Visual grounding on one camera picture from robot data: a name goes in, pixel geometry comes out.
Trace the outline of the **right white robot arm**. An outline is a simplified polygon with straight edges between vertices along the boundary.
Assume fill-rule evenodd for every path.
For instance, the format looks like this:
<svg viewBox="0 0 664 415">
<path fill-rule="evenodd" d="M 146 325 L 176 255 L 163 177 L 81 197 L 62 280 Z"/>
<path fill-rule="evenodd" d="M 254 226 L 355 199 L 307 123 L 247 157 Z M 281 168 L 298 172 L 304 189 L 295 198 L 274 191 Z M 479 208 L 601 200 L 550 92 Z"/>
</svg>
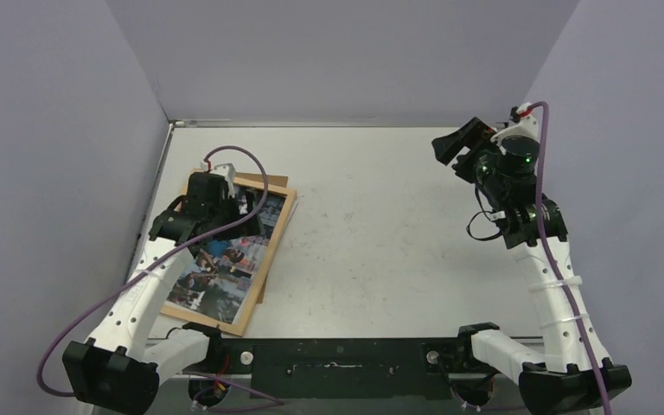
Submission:
<svg viewBox="0 0 664 415">
<path fill-rule="evenodd" d="M 544 342 L 536 352 L 490 323 L 463 326 L 454 347 L 459 367 L 486 364 L 518 387 L 532 414 L 594 410 L 632 384 L 601 343 L 573 270 L 565 221 L 538 189 L 538 123 L 524 117 L 498 131 L 478 118 L 431 145 L 438 162 L 474 186 L 481 211 L 497 226 L 526 279 Z"/>
</svg>

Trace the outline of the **wooden picture frame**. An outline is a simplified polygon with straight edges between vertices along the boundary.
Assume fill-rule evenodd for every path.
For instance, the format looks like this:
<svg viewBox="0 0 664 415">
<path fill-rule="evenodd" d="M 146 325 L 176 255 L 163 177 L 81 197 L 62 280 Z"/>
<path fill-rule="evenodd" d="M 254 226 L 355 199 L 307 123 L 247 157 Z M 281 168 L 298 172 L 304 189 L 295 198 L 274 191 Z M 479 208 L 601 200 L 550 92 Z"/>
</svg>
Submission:
<svg viewBox="0 0 664 415">
<path fill-rule="evenodd" d="M 286 176 L 269 177 L 269 193 L 242 235 L 216 237 L 185 268 L 160 316 L 215 327 L 242 336 L 263 302 L 265 282 L 297 205 L 297 191 Z"/>
</svg>

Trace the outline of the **colour photo print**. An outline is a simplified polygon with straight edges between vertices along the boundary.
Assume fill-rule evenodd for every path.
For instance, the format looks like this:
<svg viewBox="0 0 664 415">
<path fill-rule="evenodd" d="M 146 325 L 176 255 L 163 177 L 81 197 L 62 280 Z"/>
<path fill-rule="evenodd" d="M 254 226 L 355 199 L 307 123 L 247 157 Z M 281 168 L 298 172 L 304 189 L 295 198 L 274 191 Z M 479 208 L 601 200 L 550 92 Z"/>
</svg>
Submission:
<svg viewBox="0 0 664 415">
<path fill-rule="evenodd" d="M 263 225 L 259 236 L 204 242 L 180 274 L 167 302 L 218 322 L 237 324 L 254 280 L 271 257 L 268 246 L 285 202 L 283 195 L 267 195 L 259 211 Z"/>
</svg>

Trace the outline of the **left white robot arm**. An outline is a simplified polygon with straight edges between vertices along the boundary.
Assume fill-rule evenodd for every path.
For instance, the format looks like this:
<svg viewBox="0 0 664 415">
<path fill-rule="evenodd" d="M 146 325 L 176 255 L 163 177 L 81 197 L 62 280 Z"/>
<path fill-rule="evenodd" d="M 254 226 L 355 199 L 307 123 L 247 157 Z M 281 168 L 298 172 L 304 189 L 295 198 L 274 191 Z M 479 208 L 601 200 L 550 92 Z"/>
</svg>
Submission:
<svg viewBox="0 0 664 415">
<path fill-rule="evenodd" d="M 148 346 L 150 331 L 181 274 L 205 239 L 246 230 L 236 201 L 234 167 L 190 175 L 185 195 L 152 223 L 139 262 L 102 322 L 62 355 L 74 397 L 122 414 L 144 414 L 162 383 L 192 365 L 216 370 L 224 350 L 217 328 L 190 322 Z"/>
</svg>

